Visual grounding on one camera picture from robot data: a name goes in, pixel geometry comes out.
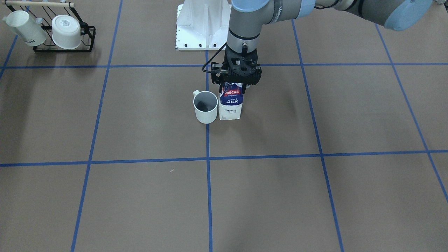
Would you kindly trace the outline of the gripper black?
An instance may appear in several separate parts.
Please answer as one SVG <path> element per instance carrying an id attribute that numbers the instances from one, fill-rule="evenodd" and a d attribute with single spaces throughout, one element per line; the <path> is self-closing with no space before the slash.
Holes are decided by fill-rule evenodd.
<path id="1" fill-rule="evenodd" d="M 256 85 L 261 79 L 262 69 L 258 62 L 258 52 L 254 50 L 248 53 L 238 53 L 230 48 L 225 49 L 223 70 L 227 70 L 223 80 L 227 83 L 240 83 L 241 93 L 245 94 L 248 85 Z M 225 83 L 219 85 L 219 93 L 224 93 Z"/>

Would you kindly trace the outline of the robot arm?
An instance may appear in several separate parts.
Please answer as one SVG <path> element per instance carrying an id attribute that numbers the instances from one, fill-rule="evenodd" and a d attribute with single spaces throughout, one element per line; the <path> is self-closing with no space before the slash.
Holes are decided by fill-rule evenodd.
<path id="1" fill-rule="evenodd" d="M 238 83 L 244 93 L 262 74 L 257 44 L 262 27 L 302 18 L 313 10 L 334 8 L 394 31 L 416 24 L 432 0 L 233 0 L 222 64 L 211 63 L 212 82 L 220 92 L 226 83 Z"/>

